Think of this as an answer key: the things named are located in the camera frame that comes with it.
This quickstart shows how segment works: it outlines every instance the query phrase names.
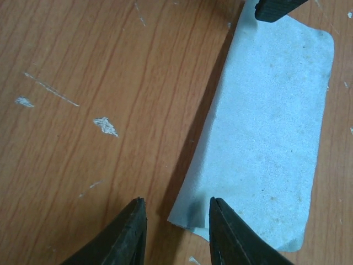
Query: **wood grain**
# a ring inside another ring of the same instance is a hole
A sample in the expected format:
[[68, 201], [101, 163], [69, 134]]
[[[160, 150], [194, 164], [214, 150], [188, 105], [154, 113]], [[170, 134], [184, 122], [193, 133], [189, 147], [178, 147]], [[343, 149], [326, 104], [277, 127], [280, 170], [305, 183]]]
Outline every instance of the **wood grain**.
[[[146, 264], [210, 264], [208, 243], [166, 218], [241, 6], [229, 16], [216, 0], [0, 1], [2, 263], [59, 264], [141, 196]], [[305, 243], [285, 253], [296, 264], [353, 260], [351, 9], [317, 0], [291, 14], [335, 39]], [[119, 137], [93, 124], [104, 116]]]

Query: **cloth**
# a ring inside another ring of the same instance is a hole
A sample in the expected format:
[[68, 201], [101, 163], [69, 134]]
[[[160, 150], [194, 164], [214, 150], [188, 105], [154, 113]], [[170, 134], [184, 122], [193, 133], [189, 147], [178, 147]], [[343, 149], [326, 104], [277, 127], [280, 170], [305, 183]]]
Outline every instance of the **cloth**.
[[248, 0], [190, 168], [168, 220], [209, 240], [211, 197], [270, 246], [303, 244], [331, 68], [328, 33]]

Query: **brown tabletop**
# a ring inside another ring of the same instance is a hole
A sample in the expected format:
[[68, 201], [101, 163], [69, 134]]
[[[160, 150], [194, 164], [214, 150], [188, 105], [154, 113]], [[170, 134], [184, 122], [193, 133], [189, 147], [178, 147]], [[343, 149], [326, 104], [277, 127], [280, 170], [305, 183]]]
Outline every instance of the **brown tabletop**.
[[[0, 0], [1, 263], [58, 264], [141, 196], [146, 264], [210, 264], [208, 242], [166, 219], [231, 40], [221, 5]], [[335, 39], [305, 243], [285, 253], [295, 264], [353, 260], [349, 12], [350, 0], [309, 0], [291, 14]]]

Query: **folded cloth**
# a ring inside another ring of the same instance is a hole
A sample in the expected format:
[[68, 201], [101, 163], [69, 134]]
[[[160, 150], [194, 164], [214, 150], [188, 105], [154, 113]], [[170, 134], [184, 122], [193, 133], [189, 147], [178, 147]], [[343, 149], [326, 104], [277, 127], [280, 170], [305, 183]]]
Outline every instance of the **folded cloth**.
[[270, 246], [303, 244], [332, 37], [244, 6], [190, 168], [168, 220], [209, 240], [210, 198], [224, 199]]

